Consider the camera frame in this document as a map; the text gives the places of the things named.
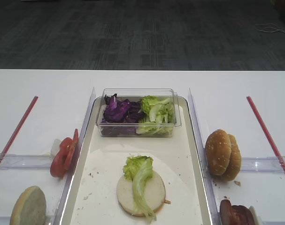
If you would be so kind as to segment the brown meat patty slice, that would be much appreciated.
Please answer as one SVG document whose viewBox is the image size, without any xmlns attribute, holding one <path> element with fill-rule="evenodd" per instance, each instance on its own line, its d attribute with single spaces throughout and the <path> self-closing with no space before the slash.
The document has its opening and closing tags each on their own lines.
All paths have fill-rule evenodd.
<svg viewBox="0 0 285 225">
<path fill-rule="evenodd" d="M 223 225 L 230 225 L 233 219 L 232 206 L 229 200 L 224 199 L 220 203 L 220 217 Z"/>
</svg>

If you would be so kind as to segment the bottom bun half on tray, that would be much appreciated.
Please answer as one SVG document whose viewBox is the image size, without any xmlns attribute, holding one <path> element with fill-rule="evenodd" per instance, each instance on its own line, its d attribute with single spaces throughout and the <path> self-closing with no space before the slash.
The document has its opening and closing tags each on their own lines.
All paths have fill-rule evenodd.
<svg viewBox="0 0 285 225">
<path fill-rule="evenodd" d="M 122 176 L 116 187 L 117 199 L 121 207 L 129 214 L 137 217 L 144 217 L 142 210 L 134 206 L 132 181 L 127 180 Z M 148 206 L 157 212 L 164 204 L 166 197 L 166 190 L 161 176 L 153 171 L 153 177 L 146 182 L 144 198 Z"/>
</svg>

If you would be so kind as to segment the sesame bun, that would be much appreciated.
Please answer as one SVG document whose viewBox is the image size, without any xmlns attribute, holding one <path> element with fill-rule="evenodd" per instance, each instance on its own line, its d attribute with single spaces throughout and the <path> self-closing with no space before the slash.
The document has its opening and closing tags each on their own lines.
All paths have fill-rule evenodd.
<svg viewBox="0 0 285 225">
<path fill-rule="evenodd" d="M 228 134 L 231 142 L 231 156 L 226 171 L 221 175 L 224 181 L 232 181 L 236 178 L 241 169 L 241 154 L 236 142 L 236 138 Z"/>
<path fill-rule="evenodd" d="M 206 140 L 205 153 L 210 173 L 217 176 L 224 174 L 231 156 L 229 135 L 221 129 L 211 133 Z"/>
</svg>

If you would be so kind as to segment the lettuce leaf on bun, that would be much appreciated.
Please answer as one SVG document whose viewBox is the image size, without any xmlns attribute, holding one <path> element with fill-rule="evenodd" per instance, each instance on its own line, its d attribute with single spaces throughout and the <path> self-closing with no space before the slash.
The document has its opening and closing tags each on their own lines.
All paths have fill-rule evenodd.
<svg viewBox="0 0 285 225">
<path fill-rule="evenodd" d="M 134 208 L 142 211 L 146 220 L 156 220 L 153 209 L 144 198 L 146 182 L 153 177 L 153 158 L 148 156 L 127 157 L 126 165 L 123 166 L 124 177 L 132 181 Z"/>
</svg>

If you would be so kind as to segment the right red strip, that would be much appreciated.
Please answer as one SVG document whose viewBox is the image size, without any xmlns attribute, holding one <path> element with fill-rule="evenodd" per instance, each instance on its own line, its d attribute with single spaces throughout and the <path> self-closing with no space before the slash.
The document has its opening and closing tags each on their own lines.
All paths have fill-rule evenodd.
<svg viewBox="0 0 285 225">
<path fill-rule="evenodd" d="M 275 156 L 278 158 L 279 163 L 280 163 L 280 165 L 283 168 L 284 173 L 285 173 L 284 157 L 281 156 L 280 151 L 278 150 L 278 148 L 277 148 L 277 146 L 276 146 L 276 144 L 275 144 L 275 142 L 274 142 L 270 132 L 268 131 L 268 129 L 267 129 L 267 127 L 266 127 L 266 125 L 265 125 L 265 123 L 264 123 L 260 113 L 259 113 L 259 111 L 257 110 L 257 108 L 256 108 L 256 106 L 255 106 L 255 104 L 254 104 L 254 102 L 252 100 L 252 98 L 250 96 L 247 96 L 246 99 L 247 99 L 248 103 L 250 104 L 250 107 L 252 108 L 252 110 L 254 112 L 254 115 L 256 116 L 256 118 L 257 118 L 257 120 L 258 120 L 258 122 L 259 122 L 259 124 L 260 124 L 260 126 L 261 126 L 261 128 L 262 128 L 262 130 L 263 130 L 263 132 L 264 132 L 264 134 L 265 134 L 265 136 L 266 136 L 266 138 L 267 138 L 267 140 L 268 140 L 268 142 L 269 142 L 273 152 L 274 152 L 274 154 L 275 154 Z"/>
</svg>

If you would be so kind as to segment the remaining meat patties stack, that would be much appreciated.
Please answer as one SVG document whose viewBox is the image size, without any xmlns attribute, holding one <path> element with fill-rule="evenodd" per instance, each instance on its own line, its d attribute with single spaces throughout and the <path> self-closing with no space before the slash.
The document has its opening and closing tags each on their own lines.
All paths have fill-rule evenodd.
<svg viewBox="0 0 285 225">
<path fill-rule="evenodd" d="M 245 206 L 233 205 L 230 213 L 230 225 L 255 225 L 251 211 Z"/>
</svg>

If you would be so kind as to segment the left clear cross rail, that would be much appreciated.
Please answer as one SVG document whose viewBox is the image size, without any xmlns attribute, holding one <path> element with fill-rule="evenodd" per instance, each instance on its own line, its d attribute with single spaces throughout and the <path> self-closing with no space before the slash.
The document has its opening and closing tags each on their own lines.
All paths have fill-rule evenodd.
<svg viewBox="0 0 285 225">
<path fill-rule="evenodd" d="M 4 169 L 49 169 L 53 158 L 50 155 L 16 155 L 0 153 L 0 170 Z"/>
</svg>

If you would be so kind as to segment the bun half at left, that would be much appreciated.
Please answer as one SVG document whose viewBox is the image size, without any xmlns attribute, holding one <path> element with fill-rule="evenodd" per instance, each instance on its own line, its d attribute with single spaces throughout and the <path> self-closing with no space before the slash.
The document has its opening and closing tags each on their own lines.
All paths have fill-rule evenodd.
<svg viewBox="0 0 285 225">
<path fill-rule="evenodd" d="M 10 225 L 44 225 L 46 198 L 38 186 L 26 188 L 17 199 L 10 217 Z"/>
</svg>

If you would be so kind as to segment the white metal tray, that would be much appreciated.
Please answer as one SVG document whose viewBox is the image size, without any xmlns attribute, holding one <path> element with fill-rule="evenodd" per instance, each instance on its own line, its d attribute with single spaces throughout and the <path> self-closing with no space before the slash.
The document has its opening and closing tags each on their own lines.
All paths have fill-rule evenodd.
<svg viewBox="0 0 285 225">
<path fill-rule="evenodd" d="M 145 225 L 144 217 L 126 213 L 117 200 L 116 186 L 129 156 L 153 158 L 153 168 L 165 184 L 165 204 L 157 212 L 157 225 L 211 225 L 199 163 L 199 140 L 191 101 L 178 98 L 181 126 L 172 137 L 102 137 L 94 121 L 100 99 L 96 99 L 77 168 L 67 187 L 56 225 Z"/>
</svg>

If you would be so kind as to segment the rear tomato slice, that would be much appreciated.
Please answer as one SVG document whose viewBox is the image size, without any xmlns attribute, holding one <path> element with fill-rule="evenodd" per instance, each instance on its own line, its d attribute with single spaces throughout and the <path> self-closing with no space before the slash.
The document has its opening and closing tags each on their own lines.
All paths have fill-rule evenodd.
<svg viewBox="0 0 285 225">
<path fill-rule="evenodd" d="M 75 132 L 74 132 L 74 136 L 73 136 L 72 142 L 71 142 L 71 145 L 68 147 L 67 157 L 66 157 L 66 160 L 64 162 L 64 169 L 66 171 L 69 170 L 69 167 L 70 167 L 70 164 L 71 164 L 74 152 L 75 152 L 75 148 L 76 148 L 77 143 L 78 143 L 78 139 L 79 139 L 78 129 L 76 128 Z"/>
</svg>

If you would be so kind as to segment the red strip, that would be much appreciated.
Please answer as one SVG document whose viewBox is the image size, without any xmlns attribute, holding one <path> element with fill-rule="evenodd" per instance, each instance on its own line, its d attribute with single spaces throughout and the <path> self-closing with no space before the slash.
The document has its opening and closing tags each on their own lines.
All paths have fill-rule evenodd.
<svg viewBox="0 0 285 225">
<path fill-rule="evenodd" d="M 3 158 L 6 156 L 9 148 L 11 147 L 12 143 L 14 142 L 16 136 L 18 135 L 21 127 L 23 126 L 23 124 L 26 121 L 27 117 L 29 116 L 30 112 L 32 111 L 32 109 L 33 109 L 35 103 L 37 102 L 38 98 L 39 98 L 38 96 L 35 96 L 33 98 L 30 105 L 28 106 L 27 110 L 25 111 L 24 115 L 22 116 L 21 120 L 19 121 L 17 127 L 15 128 L 11 137 L 9 138 L 6 146 L 4 147 L 3 151 L 0 153 L 0 163 L 2 162 Z"/>
<path fill-rule="evenodd" d="M 263 130 L 263 132 L 264 132 L 264 134 L 265 134 L 265 136 L 266 136 L 266 138 L 267 138 L 267 140 L 268 140 L 268 142 L 269 142 L 273 152 L 274 152 L 274 154 L 275 154 L 275 156 L 278 158 L 279 163 L 280 163 L 280 165 L 283 168 L 284 173 L 285 173 L 284 157 L 281 156 L 280 151 L 278 150 L 278 148 L 277 148 L 277 146 L 276 146 L 276 144 L 275 144 L 275 142 L 274 142 L 270 132 L 268 131 L 268 129 L 267 129 L 267 127 L 266 127 L 266 125 L 265 125 L 265 123 L 264 123 L 260 113 L 259 113 L 259 111 L 257 110 L 257 108 L 256 108 L 256 106 L 255 106 L 255 104 L 254 104 L 254 102 L 252 100 L 252 98 L 250 96 L 247 96 L 246 99 L 247 99 L 248 103 L 250 104 L 250 107 L 252 108 L 252 110 L 254 112 L 254 115 L 256 116 L 256 118 L 257 118 L 257 120 L 258 120 L 258 122 L 259 122 L 259 124 L 260 124 L 260 126 L 261 126 L 261 128 L 262 128 L 262 130 Z"/>
</svg>

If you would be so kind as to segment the left red strip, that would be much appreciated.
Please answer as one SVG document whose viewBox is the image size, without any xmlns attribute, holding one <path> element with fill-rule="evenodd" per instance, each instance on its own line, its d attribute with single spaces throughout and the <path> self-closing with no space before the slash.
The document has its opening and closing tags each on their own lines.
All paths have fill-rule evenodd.
<svg viewBox="0 0 285 225">
<path fill-rule="evenodd" d="M 2 162 L 3 158 L 6 156 L 9 148 L 11 147 L 12 143 L 14 142 L 16 136 L 18 135 L 21 127 L 23 126 L 23 124 L 26 121 L 27 117 L 29 116 L 30 112 L 32 111 L 32 109 L 33 109 L 35 103 L 37 102 L 38 98 L 39 98 L 38 96 L 35 96 L 33 98 L 30 105 L 28 106 L 27 110 L 25 111 L 24 115 L 22 116 L 21 120 L 19 121 L 17 127 L 15 128 L 11 137 L 9 138 L 6 146 L 4 147 L 3 151 L 0 153 L 0 163 Z"/>
</svg>

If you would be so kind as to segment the white tomato pusher block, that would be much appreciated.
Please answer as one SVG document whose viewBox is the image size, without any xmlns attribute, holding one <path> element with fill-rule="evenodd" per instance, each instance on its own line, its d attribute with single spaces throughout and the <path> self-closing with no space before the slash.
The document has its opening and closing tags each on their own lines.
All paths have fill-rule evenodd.
<svg viewBox="0 0 285 225">
<path fill-rule="evenodd" d="M 57 153 L 60 151 L 60 144 L 61 144 L 61 140 L 59 139 L 55 139 L 53 142 L 53 145 L 51 147 L 51 156 L 55 157 L 57 155 Z"/>
</svg>

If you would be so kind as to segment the left clear acrylic divider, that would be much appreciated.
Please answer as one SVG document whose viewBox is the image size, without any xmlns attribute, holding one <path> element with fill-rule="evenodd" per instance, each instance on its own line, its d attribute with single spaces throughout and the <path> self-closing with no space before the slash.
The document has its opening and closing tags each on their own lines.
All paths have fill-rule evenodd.
<svg viewBox="0 0 285 225">
<path fill-rule="evenodd" d="M 69 170 L 64 174 L 64 176 L 65 175 L 67 176 L 66 181 L 65 181 L 65 184 L 63 187 L 63 191 L 62 191 L 60 200 L 59 200 L 58 207 L 54 213 L 54 216 L 51 219 L 51 222 L 50 222 L 51 225 L 62 225 L 63 224 L 63 216 L 64 216 L 64 213 L 66 211 L 68 198 L 69 198 L 69 195 L 71 192 L 71 186 L 72 186 L 72 183 L 74 181 L 75 171 L 76 171 L 77 164 L 79 161 L 79 157 L 80 157 L 80 154 L 82 151 L 82 146 L 83 146 L 85 135 L 86 135 L 86 132 L 88 129 L 88 125 L 89 125 L 90 117 L 92 114 L 93 104 L 94 104 L 95 99 L 96 99 L 95 88 L 93 88 L 92 92 L 91 92 L 90 99 L 89 99 L 88 107 L 87 107 L 87 110 L 85 113 L 85 118 L 84 118 L 84 121 L 82 124 L 82 128 L 80 131 L 78 131 L 79 139 L 78 139 L 77 146 L 75 148 L 75 152 L 74 152 Z"/>
</svg>

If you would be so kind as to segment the front sesame bun top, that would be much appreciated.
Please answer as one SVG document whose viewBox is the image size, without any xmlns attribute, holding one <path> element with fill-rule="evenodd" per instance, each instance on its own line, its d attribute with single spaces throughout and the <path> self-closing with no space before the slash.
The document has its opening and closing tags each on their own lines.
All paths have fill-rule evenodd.
<svg viewBox="0 0 285 225">
<path fill-rule="evenodd" d="M 206 140 L 205 153 L 210 173 L 217 176 L 224 174 L 231 156 L 229 135 L 221 129 L 211 133 Z"/>
</svg>

